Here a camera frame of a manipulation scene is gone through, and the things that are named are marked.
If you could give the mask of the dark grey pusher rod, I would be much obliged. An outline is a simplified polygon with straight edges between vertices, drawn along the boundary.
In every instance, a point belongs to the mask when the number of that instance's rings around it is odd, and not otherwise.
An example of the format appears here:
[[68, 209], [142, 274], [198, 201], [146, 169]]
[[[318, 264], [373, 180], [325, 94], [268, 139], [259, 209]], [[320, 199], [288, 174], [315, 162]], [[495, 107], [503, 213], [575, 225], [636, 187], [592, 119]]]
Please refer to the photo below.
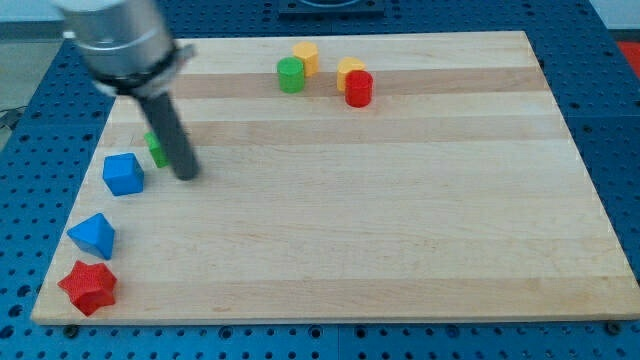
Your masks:
[[175, 177], [193, 180], [200, 166], [180, 117], [168, 92], [155, 97], [137, 98], [151, 130], [155, 133]]

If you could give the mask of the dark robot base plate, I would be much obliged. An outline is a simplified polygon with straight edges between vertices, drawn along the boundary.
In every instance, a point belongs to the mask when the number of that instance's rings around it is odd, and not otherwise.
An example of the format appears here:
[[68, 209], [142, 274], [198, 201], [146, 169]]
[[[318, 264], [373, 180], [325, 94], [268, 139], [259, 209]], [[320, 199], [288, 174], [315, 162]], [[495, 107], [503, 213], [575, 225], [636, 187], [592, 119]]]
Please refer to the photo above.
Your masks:
[[298, 15], [380, 15], [385, 10], [385, 0], [278, 0], [278, 16]]

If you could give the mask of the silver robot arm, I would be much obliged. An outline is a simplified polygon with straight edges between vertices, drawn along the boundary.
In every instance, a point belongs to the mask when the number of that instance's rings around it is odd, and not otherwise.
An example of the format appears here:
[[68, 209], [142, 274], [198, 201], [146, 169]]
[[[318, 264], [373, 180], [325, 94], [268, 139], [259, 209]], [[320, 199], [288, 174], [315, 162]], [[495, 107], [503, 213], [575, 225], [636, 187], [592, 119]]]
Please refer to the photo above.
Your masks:
[[152, 0], [55, 0], [53, 5], [96, 87], [135, 99], [176, 178], [197, 177], [199, 163], [170, 94], [195, 47], [177, 43]]

